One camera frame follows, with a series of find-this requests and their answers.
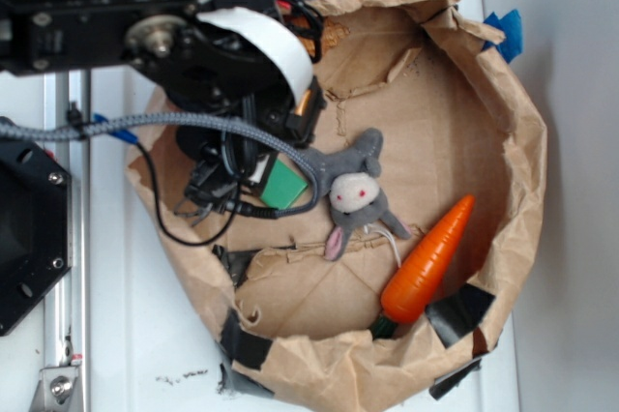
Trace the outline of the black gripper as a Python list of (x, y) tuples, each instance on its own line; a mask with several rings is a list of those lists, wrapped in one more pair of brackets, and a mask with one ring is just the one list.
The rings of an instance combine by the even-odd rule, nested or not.
[[(295, 104), (282, 84), (233, 100), (217, 91), (202, 101), (173, 91), (168, 97), (184, 111), (238, 119), (297, 148), (313, 142), (318, 117), (326, 106), (315, 79), (300, 104)], [(195, 161), (184, 196), (196, 206), (197, 216), (230, 211), (243, 189), (261, 195), (278, 157), (275, 149), (258, 141), (215, 129), (181, 126), (175, 139), (180, 150)]]

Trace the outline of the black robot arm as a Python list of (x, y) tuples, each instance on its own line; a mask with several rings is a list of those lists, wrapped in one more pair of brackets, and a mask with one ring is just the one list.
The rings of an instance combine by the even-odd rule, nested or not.
[(190, 121), (177, 140), (196, 161), (185, 195), (200, 212), (275, 219), (252, 206), (254, 173), (300, 152), (325, 103), (313, 74), (322, 15), (305, 0), (1, 0), (1, 67), (34, 75), (128, 65)]

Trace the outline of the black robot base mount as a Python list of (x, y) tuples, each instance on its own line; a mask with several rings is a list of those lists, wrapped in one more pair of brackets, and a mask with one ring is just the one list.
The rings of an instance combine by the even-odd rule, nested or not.
[(1, 136), (1, 335), (69, 270), (71, 175), (37, 143)]

